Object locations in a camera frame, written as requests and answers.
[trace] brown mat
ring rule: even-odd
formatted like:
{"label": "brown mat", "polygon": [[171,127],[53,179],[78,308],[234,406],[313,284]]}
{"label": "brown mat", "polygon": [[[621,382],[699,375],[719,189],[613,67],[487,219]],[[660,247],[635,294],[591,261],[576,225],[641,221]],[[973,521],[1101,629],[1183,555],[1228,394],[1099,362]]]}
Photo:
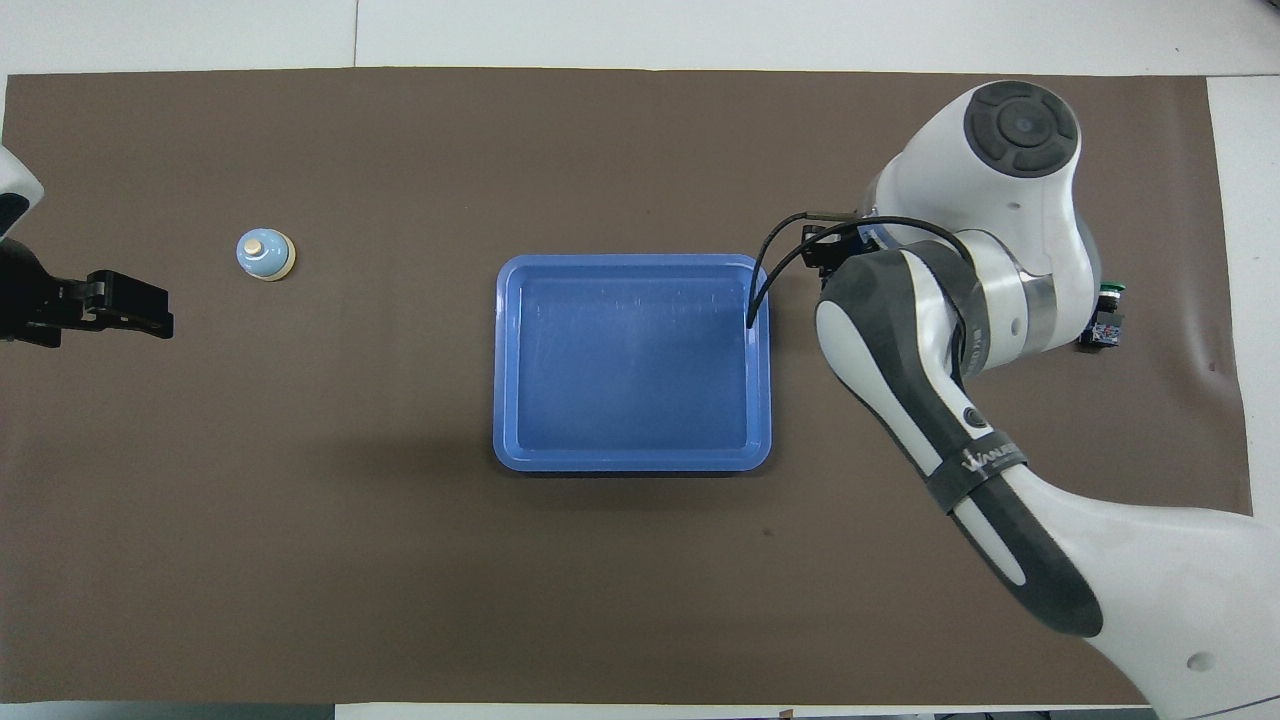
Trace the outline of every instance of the brown mat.
{"label": "brown mat", "polygon": [[[55,274],[172,292],[177,337],[0,347],[0,697],[1123,703],[1000,587],[773,300],[773,455],[526,478],[490,448],[521,252],[753,252],[851,209],[986,78],[338,69],[15,77],[4,138]],[[1125,346],[972,383],[1064,488],[1247,509],[1199,78],[1039,78]],[[285,282],[236,265],[289,233]]]}

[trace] blue tray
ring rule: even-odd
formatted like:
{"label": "blue tray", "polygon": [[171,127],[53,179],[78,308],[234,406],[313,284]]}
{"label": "blue tray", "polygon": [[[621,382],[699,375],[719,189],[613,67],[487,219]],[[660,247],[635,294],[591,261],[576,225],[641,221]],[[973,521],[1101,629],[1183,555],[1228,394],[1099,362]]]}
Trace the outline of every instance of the blue tray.
{"label": "blue tray", "polygon": [[745,255],[521,255],[498,274],[493,447],[529,473],[741,471],[772,445]]}

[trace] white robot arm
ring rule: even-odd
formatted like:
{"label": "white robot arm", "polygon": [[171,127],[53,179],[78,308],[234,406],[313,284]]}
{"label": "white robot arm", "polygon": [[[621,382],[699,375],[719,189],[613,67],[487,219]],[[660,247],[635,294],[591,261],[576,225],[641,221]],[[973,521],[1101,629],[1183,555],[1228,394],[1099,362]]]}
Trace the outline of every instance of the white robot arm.
{"label": "white robot arm", "polygon": [[989,83],[943,108],[863,214],[928,220],[959,243],[860,227],[881,250],[829,277],[822,351],[1014,597],[1097,647],[1161,717],[1280,717],[1280,532],[1057,489],[959,382],[1088,323],[1100,273],[1071,200],[1079,154],[1074,113],[1042,87]]}
{"label": "white robot arm", "polygon": [[63,331],[108,328],[173,337],[169,292],[115,270],[55,278],[9,232],[45,196],[36,176],[0,147],[0,341],[59,347]]}

